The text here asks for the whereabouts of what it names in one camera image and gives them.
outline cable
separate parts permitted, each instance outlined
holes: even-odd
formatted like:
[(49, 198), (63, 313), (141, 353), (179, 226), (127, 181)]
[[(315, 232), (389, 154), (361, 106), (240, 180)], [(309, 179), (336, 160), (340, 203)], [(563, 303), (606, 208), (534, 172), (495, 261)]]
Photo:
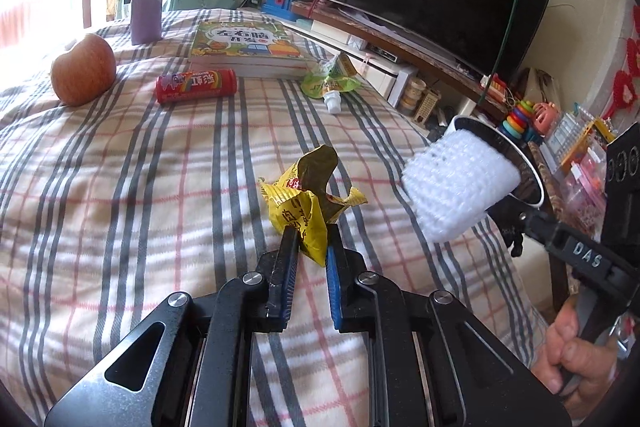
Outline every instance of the cable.
[(504, 53), (504, 49), (507, 45), (507, 40), (509, 39), (509, 34), (511, 33), (511, 26), (513, 25), (513, 16), (516, 13), (516, 7), (518, 6), (519, 0), (513, 0), (513, 4), (511, 5), (511, 13), (509, 15), (509, 21), (507, 22), (507, 29), (504, 31), (504, 36), (502, 37), (502, 44), (500, 45), (500, 51), (498, 51), (498, 56), (495, 57), (494, 67), (489, 75), (489, 82), (484, 86), (484, 90), (478, 99), (477, 105), (482, 105), (484, 99), (486, 99), (486, 94), (489, 92), (489, 88), (491, 87), (491, 83), (494, 79), (494, 74), (498, 70), (498, 64), (500, 64), (500, 60), (502, 60), (502, 54)]

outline red cylindrical candy container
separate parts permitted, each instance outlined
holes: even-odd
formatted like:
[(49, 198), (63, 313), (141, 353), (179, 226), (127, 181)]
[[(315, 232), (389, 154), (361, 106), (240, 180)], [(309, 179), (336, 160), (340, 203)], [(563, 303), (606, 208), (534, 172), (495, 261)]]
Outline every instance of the red cylindrical candy container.
[(158, 76), (156, 99), (159, 103), (229, 96), (238, 90), (234, 70), (202, 71)]

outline red apple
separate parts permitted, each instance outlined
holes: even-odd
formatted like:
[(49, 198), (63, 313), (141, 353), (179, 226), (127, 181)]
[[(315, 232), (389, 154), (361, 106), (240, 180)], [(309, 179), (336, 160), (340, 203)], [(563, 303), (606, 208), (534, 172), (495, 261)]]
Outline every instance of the red apple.
[(116, 58), (106, 40), (87, 33), (51, 65), (51, 86), (62, 103), (91, 102), (113, 85)]

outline yellow food wrapper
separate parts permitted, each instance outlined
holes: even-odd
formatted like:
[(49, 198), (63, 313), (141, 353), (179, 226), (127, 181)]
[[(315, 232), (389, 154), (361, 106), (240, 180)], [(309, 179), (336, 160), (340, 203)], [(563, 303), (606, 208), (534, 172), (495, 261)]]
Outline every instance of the yellow food wrapper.
[(334, 148), (321, 145), (302, 156), (273, 185), (260, 180), (273, 226), (280, 233), (287, 225), (296, 227), (302, 237), (302, 250), (320, 266), (326, 261), (326, 224), (335, 223), (348, 206), (367, 203), (354, 187), (345, 199), (326, 193), (337, 166)]

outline bed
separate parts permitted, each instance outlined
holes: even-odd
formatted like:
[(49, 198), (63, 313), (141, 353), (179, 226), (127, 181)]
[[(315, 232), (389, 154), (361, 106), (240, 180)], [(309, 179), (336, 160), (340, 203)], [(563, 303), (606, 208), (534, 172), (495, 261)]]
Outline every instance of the bed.
[[(400, 177), (427, 142), (375, 89), (345, 95), (338, 116), (296, 82), (260, 78), (230, 98), (155, 102), (156, 77), (187, 69), (199, 22), (255, 17), (168, 12), (145, 46), (111, 23), (97, 33), (117, 82), (79, 108), (59, 104), (45, 71), (0, 91), (0, 380), (36, 423), (169, 293), (212, 293), (276, 248), (258, 179), (322, 143), (340, 157), (328, 192), (353, 184), (369, 200), (340, 217), (345, 245), (402, 289), (452, 291), (532, 363), (545, 323), (497, 227), (424, 240)], [(334, 331), (324, 269), (302, 258), (287, 330), (257, 336), (250, 425), (364, 427), (366, 364), (363, 337)]]

